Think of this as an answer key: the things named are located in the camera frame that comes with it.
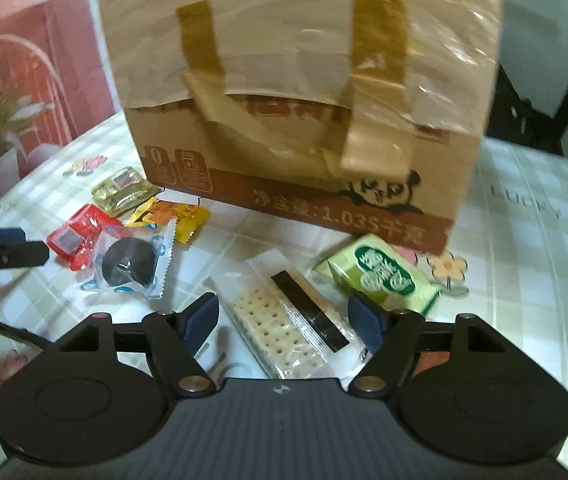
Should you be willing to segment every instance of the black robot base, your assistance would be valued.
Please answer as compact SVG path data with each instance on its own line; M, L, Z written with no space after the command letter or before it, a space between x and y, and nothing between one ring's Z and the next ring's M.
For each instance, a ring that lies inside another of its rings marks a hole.
M0 480L568 480L568 393L472 314L349 320L374 352L335 379L229 379L192 357L218 322L208 293L179 314L93 314L0 387ZM117 361L144 352L153 377ZM448 361L414 374L425 352Z

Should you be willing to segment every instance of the table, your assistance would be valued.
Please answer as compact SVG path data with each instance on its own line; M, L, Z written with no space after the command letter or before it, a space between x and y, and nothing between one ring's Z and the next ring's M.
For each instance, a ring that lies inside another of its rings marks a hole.
M81 163L72 170L73 162L87 158L93 159L89 171ZM120 113L69 144L5 195L0 227L20 226L29 238L44 239L90 201L94 184L123 166L141 167ZM210 220L172 263L161 300L83 292L76 276L51 259L39 269L0 273L0 320L51 339L93 312L109 312L114 322L135 322L152 310L185 308L209 290L211 274L269 248L282 250L313 281L312 266L349 240L340 232L261 212L206 199L202 204L211 210ZM448 251L437 256L402 252L447 287L431 319L452 322L459 312L481 316L568 389L568 160L486 139ZM445 269L445 260L453 262L453 270ZM315 283L344 309L341 293ZM13 348L29 358L36 354L0 337L0 368ZM121 354L120 360L145 366L139 355ZM227 376L264 377L223 309L198 360L218 383ZM560 460L568 467L568 440Z

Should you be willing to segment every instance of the cracker package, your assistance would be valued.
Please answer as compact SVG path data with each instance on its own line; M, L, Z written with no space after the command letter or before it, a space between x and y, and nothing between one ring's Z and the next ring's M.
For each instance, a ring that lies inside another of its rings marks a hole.
M338 377L366 358L363 342L278 250L212 277L222 305L271 378Z
M359 290L385 310L429 312L442 292L380 237L366 235L315 267L345 288Z

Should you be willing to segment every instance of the snack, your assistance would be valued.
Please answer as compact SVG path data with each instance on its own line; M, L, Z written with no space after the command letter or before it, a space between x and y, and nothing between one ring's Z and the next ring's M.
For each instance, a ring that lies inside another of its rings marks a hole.
M382 238L365 235L315 267L347 288L366 294L385 310L409 308L424 316L442 292Z
M159 193L133 168L124 168L91 189L95 203L115 217Z
M175 222L172 219L165 227L104 229L93 250L92 275L80 288L141 292L147 298L161 298L173 256Z
M175 239L183 244L190 240L193 233L206 221L210 212L200 205L167 202L156 197L149 198L138 206L128 220L126 227L142 227L151 224L168 224L175 218Z
M279 251L248 260L240 272L213 276L213 282L270 377L338 377L348 384L364 365L363 342Z
M91 263L91 253L97 237L108 226L121 226L93 204L83 206L68 222L46 237L46 244L57 255L71 262L71 270L82 270Z

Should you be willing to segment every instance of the panda illustration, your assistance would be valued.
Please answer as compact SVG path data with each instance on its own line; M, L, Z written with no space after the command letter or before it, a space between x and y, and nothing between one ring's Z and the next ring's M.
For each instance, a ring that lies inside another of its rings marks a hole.
M367 203L391 213L422 213L421 209L411 204L413 188L419 186L421 181L420 175L412 170L406 182L363 178L349 182L349 189L343 189L340 195L350 197L355 205Z

